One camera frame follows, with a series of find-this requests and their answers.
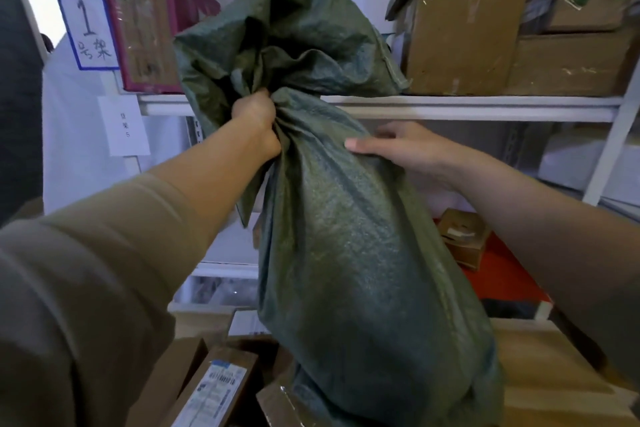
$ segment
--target white shelving unit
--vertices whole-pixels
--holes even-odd
[[[118,94],[116,75],[102,75],[105,94]],[[583,98],[562,96],[391,96],[385,98],[357,98],[325,96],[328,103],[345,110],[358,119],[422,119],[472,121],[552,121],[552,122],[609,122],[611,131],[598,160],[582,201],[596,205],[620,155],[631,125],[640,107],[640,67],[636,67],[627,93],[620,98]],[[193,116],[184,95],[140,95],[142,115]],[[140,172],[137,156],[125,157],[130,174]],[[228,255],[232,244],[237,251]],[[257,278],[257,252],[252,248],[250,229],[239,223],[223,230],[205,260],[196,269],[200,277]],[[191,292],[189,283],[183,293]]]

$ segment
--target pink box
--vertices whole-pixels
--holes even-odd
[[[124,89],[182,93],[173,36],[220,12],[217,0],[107,0]]]

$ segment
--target metal shelf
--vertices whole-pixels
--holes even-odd
[[[622,98],[580,96],[323,96],[360,119],[612,122]],[[184,95],[140,95],[142,115],[193,116]]]

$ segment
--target plastic bag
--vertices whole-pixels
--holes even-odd
[[[238,204],[246,226],[271,166],[259,315],[300,363],[293,391],[339,425],[498,424],[492,330],[404,171],[344,148],[367,135],[318,94],[385,96],[406,81],[350,0],[235,0],[175,40],[208,135],[266,86],[282,154]]]

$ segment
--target person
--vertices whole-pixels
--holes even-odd
[[[276,157],[266,91],[149,172],[0,230],[0,417],[11,425],[122,425],[173,337],[166,311],[260,166]],[[554,301],[640,380],[640,232],[506,164],[392,122],[348,139],[464,195]]]

